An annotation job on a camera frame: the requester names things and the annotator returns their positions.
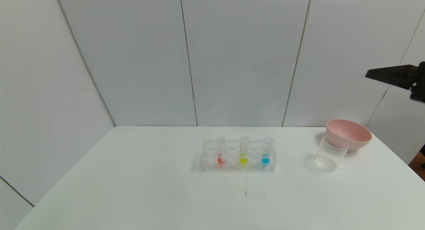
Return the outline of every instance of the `empty test tube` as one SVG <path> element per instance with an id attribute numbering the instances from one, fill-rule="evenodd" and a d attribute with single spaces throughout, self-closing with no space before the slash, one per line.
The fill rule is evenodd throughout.
<path id="1" fill-rule="evenodd" d="M 219 137 L 215 140 L 215 144 L 217 148 L 217 162 L 224 165 L 224 163 L 226 163 L 226 156 L 224 153 L 226 150 L 226 139 Z"/>
<path id="2" fill-rule="evenodd" d="M 265 137 L 263 140 L 263 157 L 261 158 L 261 162 L 263 165 L 269 165 L 270 158 L 272 157 L 272 148 L 273 148 L 273 138 Z"/>
<path id="3" fill-rule="evenodd" d="M 239 140 L 239 162 L 243 165 L 248 163 L 249 138 L 242 137 Z"/>

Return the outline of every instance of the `test tube with blue liquid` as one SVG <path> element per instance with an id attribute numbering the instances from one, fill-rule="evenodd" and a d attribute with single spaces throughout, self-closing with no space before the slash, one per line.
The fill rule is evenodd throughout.
<path id="1" fill-rule="evenodd" d="M 271 137 L 265 137 L 263 140 L 263 157 L 261 158 L 261 163 L 263 165 L 269 165 L 270 159 L 272 158 L 274 140 Z"/>

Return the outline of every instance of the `white tabletop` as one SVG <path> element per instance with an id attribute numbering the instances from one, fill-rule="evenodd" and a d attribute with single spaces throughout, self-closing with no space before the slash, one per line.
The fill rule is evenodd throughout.
<path id="1" fill-rule="evenodd" d="M 425 183 L 378 138 L 340 170 L 310 157 L 324 128 L 115 127 L 16 230 L 425 229 Z M 275 139 L 276 170 L 201 172 L 204 139 Z"/>

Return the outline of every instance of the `scratch mark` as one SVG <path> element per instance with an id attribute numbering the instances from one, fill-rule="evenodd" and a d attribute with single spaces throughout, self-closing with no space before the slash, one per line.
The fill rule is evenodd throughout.
<path id="1" fill-rule="evenodd" d="M 245 196 L 248 193 L 248 182 L 245 182 Z"/>

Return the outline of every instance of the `test tube rack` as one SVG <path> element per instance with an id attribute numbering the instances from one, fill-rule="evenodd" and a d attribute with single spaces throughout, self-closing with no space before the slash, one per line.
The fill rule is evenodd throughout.
<path id="1" fill-rule="evenodd" d="M 201 167 L 203 171 L 257 171 L 274 172 L 276 152 L 272 147 L 270 156 L 263 156 L 263 141 L 250 141 L 248 162 L 240 163 L 239 140 L 227 140 L 223 156 L 218 156 L 215 140 L 204 140 L 201 154 Z"/>

